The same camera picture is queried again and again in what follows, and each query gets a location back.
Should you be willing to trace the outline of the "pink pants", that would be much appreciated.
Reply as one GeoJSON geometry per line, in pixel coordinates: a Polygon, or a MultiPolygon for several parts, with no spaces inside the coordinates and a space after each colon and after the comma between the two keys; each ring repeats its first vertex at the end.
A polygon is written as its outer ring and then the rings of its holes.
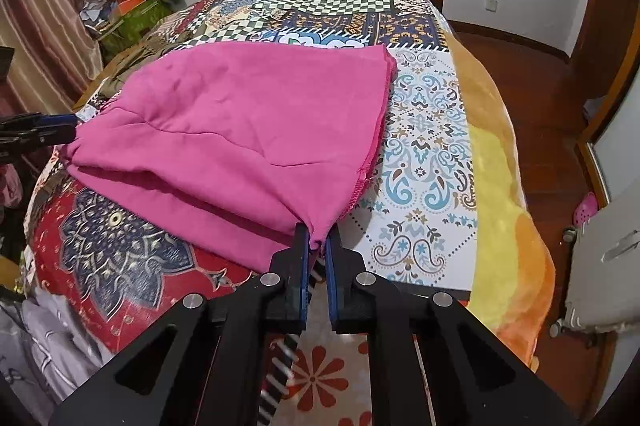
{"type": "Polygon", "coordinates": [[[134,72],[62,161],[149,223],[264,271],[297,225],[322,244],[366,190],[396,69],[381,45],[177,50],[134,72]]]}

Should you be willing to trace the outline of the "striped red curtain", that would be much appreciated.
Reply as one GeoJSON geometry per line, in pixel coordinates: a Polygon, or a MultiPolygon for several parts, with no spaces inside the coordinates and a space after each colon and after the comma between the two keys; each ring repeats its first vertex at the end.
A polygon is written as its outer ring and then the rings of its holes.
{"type": "Polygon", "coordinates": [[[64,113],[102,70],[80,19],[83,0],[1,0],[1,44],[14,50],[6,86],[25,112],[64,113]]]}

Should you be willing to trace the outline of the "patchwork patterned bedspread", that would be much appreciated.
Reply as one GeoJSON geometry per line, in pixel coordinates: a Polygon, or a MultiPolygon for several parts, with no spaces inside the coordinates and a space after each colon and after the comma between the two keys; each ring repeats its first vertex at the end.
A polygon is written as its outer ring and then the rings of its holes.
{"type": "Polygon", "coordinates": [[[430,0],[201,0],[86,107],[29,213],[40,291],[114,351],[55,425],[431,425],[469,297],[468,119],[430,0]]]}

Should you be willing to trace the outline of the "green storage box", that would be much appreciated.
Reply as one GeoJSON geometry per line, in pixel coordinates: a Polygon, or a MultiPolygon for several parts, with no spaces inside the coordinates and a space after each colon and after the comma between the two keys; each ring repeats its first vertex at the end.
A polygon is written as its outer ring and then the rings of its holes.
{"type": "Polygon", "coordinates": [[[170,14],[169,5],[162,0],[144,0],[100,32],[98,42],[103,58],[109,61],[123,50],[136,45],[160,20],[170,14]]]}

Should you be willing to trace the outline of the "olive green pants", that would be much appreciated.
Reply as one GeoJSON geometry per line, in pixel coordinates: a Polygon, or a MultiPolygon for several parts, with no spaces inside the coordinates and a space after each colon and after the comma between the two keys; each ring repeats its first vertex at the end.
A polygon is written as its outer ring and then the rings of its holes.
{"type": "Polygon", "coordinates": [[[175,50],[179,45],[179,42],[167,43],[163,38],[150,38],[124,50],[101,72],[100,94],[106,98],[112,98],[122,90],[134,72],[145,64],[152,64],[153,61],[175,50]]]}

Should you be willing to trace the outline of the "grey crumpled cloth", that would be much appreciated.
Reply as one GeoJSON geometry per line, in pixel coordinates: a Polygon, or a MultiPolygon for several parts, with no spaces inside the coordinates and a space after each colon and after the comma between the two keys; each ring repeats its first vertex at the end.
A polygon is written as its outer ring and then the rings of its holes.
{"type": "Polygon", "coordinates": [[[1,299],[1,376],[38,424],[113,357],[66,297],[1,299]]]}

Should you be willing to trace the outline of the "white suitcase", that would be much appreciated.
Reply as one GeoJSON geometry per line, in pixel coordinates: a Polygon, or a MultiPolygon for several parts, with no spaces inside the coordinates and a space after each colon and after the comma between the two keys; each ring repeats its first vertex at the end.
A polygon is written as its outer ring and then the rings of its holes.
{"type": "Polygon", "coordinates": [[[639,325],[639,185],[633,183],[587,224],[563,233],[573,246],[563,311],[552,337],[626,332],[639,325]]]}

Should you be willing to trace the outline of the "pink croc shoe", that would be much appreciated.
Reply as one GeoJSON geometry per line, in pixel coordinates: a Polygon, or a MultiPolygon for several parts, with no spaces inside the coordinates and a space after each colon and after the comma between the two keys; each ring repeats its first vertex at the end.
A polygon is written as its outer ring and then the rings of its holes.
{"type": "Polygon", "coordinates": [[[573,225],[576,228],[582,227],[587,224],[588,221],[597,214],[599,210],[598,200],[596,195],[589,191],[578,203],[573,213],[573,225]]]}

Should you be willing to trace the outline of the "brown wooden door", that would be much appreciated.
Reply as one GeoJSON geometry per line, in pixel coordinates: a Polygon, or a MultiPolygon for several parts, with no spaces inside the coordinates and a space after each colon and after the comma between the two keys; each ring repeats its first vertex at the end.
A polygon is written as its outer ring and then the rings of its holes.
{"type": "Polygon", "coordinates": [[[580,101],[608,94],[631,38],[639,0],[588,0],[570,57],[580,101]]]}

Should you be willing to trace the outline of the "white wall socket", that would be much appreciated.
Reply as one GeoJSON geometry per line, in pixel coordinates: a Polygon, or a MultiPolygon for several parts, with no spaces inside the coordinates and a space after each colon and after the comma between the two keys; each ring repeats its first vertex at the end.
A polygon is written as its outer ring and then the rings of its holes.
{"type": "Polygon", "coordinates": [[[496,12],[498,9],[498,2],[496,0],[486,0],[485,9],[488,12],[496,12]]]}

